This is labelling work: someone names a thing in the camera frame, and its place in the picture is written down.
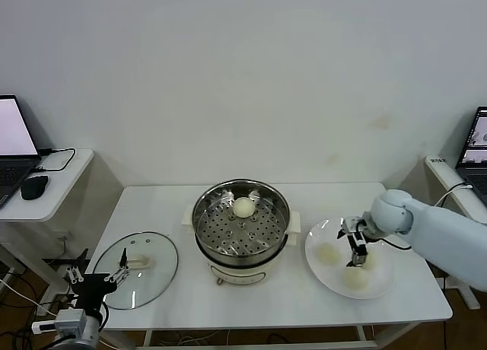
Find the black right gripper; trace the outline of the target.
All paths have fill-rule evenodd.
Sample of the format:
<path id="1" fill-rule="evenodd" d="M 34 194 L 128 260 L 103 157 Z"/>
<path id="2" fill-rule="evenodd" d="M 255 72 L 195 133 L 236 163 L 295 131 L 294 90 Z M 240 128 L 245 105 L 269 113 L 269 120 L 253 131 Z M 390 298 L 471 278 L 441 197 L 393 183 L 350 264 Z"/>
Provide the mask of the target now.
<path id="1" fill-rule="evenodd" d="M 348 235 L 349 244 L 352 248 L 352 257 L 346 264 L 347 267 L 363 266 L 367 259 L 367 242 L 361 231 L 352 232 Z"/>

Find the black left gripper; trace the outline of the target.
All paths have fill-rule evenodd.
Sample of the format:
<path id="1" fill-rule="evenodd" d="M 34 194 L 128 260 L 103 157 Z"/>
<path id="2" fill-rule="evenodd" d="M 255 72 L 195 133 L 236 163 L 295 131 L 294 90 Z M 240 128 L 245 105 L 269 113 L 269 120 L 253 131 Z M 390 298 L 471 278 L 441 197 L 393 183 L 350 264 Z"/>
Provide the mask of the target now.
<path id="1" fill-rule="evenodd" d="M 101 309 L 109 313 L 105 297 L 116 291 L 117 283 L 122 283 L 129 275 L 126 248 L 120 257 L 118 269 L 111 273 L 84 274 L 89 249 L 85 248 L 74 262 L 66 268 L 66 274 L 75 294 L 75 309 L 82 309 L 88 316 L 100 316 Z"/>

